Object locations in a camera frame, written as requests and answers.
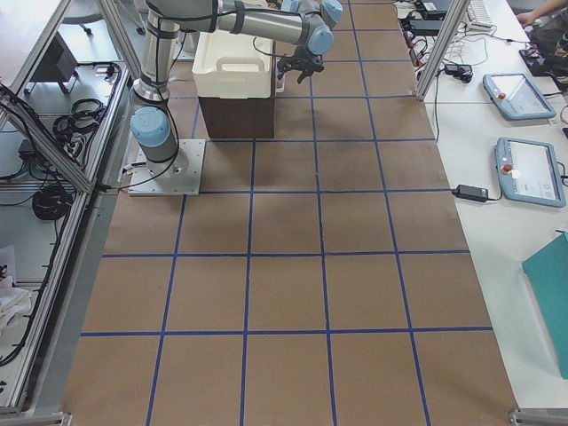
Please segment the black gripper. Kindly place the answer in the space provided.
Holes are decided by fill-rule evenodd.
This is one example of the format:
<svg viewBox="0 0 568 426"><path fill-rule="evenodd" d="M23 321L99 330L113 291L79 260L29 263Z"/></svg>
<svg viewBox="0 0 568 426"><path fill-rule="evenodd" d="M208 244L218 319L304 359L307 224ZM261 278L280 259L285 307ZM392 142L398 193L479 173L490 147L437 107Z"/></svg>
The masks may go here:
<svg viewBox="0 0 568 426"><path fill-rule="evenodd" d="M289 71L299 71L300 75L296 82L302 83L311 74L324 70L324 62L321 55L314 54L307 47L298 45L291 57L281 56L277 62L277 79L281 81Z"/></svg>

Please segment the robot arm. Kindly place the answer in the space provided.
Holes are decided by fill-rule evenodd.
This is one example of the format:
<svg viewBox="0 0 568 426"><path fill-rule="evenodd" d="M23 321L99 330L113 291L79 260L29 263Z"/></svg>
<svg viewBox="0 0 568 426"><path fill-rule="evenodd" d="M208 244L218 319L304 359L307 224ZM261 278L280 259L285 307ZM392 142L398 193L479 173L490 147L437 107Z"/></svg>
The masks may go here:
<svg viewBox="0 0 568 426"><path fill-rule="evenodd" d="M320 72L334 43L332 30L343 16L338 1L284 1L279 9L247 1L149 1L141 75L130 95L130 131L152 178L173 178L186 167L178 129L168 108L168 83L178 34L185 32L257 36L293 44L278 61L278 75L299 79Z"/></svg>

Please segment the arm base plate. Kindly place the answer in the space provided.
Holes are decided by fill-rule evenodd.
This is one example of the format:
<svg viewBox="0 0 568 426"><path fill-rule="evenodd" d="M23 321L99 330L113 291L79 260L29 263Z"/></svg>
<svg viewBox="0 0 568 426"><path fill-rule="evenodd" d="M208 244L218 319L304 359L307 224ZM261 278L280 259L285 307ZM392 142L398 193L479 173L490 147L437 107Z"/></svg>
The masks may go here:
<svg viewBox="0 0 568 426"><path fill-rule="evenodd" d="M133 196L198 195L201 187L201 172L205 154L204 139L181 139L177 158L157 164L146 161L141 147L136 162L141 166L133 169L127 192Z"/></svg>

